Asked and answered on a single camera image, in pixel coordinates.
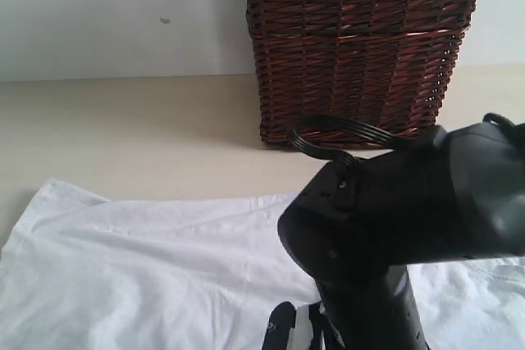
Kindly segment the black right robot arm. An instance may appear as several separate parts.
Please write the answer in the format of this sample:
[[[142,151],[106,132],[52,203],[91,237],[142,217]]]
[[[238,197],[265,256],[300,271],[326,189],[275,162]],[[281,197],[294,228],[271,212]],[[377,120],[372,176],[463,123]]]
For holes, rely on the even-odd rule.
[[[411,264],[524,254],[524,128],[496,114],[415,140],[330,117],[386,153],[361,159],[294,133],[324,166],[285,209],[284,249],[310,275],[320,301],[282,303],[266,349],[425,349],[409,279]]]

